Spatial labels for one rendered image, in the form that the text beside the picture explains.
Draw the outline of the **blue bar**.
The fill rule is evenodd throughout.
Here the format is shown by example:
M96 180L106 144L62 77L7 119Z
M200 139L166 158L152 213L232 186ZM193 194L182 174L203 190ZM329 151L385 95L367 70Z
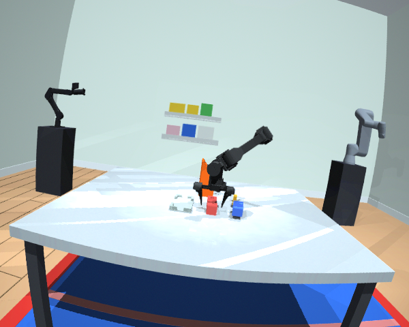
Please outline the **blue bar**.
M243 216L243 202L235 201L232 206L232 215L242 217Z

